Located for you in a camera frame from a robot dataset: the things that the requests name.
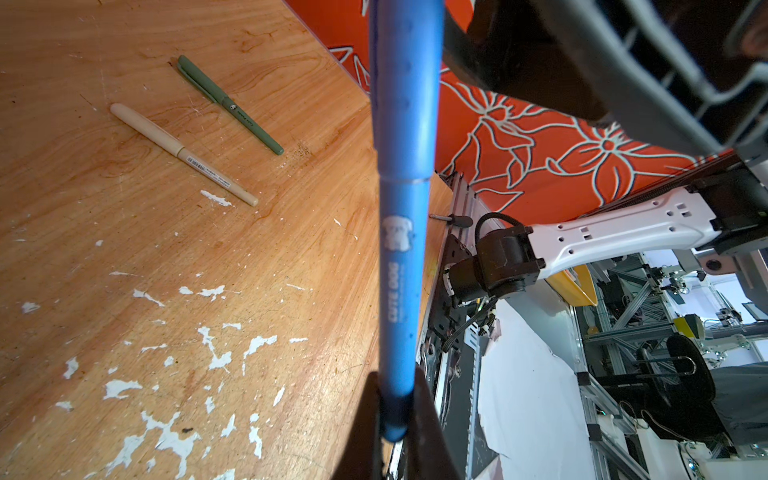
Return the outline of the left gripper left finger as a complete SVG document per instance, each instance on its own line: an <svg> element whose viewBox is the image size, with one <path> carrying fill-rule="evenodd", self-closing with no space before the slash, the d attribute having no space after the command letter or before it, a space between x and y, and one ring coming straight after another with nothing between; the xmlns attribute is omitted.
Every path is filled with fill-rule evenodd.
<svg viewBox="0 0 768 480"><path fill-rule="evenodd" d="M362 396L334 480L382 478L380 393L377 372L366 378Z"/></svg>

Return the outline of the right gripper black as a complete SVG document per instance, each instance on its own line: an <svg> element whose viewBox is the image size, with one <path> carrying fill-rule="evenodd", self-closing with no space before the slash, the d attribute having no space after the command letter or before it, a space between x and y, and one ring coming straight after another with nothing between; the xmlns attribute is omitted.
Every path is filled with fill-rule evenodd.
<svg viewBox="0 0 768 480"><path fill-rule="evenodd" d="M478 1L443 59L481 89L690 156L767 157L763 1Z"/></svg>

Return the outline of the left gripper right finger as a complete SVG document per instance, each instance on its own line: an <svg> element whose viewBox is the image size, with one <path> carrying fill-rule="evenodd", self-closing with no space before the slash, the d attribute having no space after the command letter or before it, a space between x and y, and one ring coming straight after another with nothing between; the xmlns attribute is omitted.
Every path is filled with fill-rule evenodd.
<svg viewBox="0 0 768 480"><path fill-rule="evenodd" d="M412 408L405 436L406 478L422 480L459 479L453 465L434 399L421 368L415 370Z"/></svg>

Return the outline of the blue pen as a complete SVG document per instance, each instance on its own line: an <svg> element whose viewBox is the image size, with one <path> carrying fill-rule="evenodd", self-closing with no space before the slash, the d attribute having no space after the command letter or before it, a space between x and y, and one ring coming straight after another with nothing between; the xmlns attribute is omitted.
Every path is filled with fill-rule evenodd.
<svg viewBox="0 0 768 480"><path fill-rule="evenodd" d="M381 435L402 440L413 404L445 4L374 1L370 100L379 174Z"/></svg>

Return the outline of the beige pen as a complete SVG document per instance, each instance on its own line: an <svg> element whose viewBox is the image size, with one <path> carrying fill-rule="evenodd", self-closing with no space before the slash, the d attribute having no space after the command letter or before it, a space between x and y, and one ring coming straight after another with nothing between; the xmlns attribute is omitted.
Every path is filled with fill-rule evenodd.
<svg viewBox="0 0 768 480"><path fill-rule="evenodd" d="M235 195L246 204L252 207L255 207L258 204L258 199L253 194L249 193L233 179L214 168L200 156L194 154L191 150L186 148L180 140L140 113L121 103L111 104L110 112L136 132Z"/></svg>

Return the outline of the green pen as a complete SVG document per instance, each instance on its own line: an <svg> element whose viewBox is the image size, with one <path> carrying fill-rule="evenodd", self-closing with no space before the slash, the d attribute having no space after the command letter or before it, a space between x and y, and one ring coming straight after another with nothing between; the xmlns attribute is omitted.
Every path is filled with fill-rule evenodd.
<svg viewBox="0 0 768 480"><path fill-rule="evenodd" d="M282 155L284 153L284 148L189 58L181 55L178 57L176 64L180 74L191 85L211 102L226 110L269 150L276 155Z"/></svg>

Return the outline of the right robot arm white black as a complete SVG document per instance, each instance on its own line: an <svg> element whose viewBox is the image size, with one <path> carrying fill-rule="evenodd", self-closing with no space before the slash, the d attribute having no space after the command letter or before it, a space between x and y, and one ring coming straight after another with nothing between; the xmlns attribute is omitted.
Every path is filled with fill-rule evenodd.
<svg viewBox="0 0 768 480"><path fill-rule="evenodd" d="M630 205L478 235L465 264L501 297L582 264L648 250L697 250L767 298L767 5L763 1L482 1L468 29L445 20L443 58L483 90L635 140L733 166L678 178Z"/></svg>

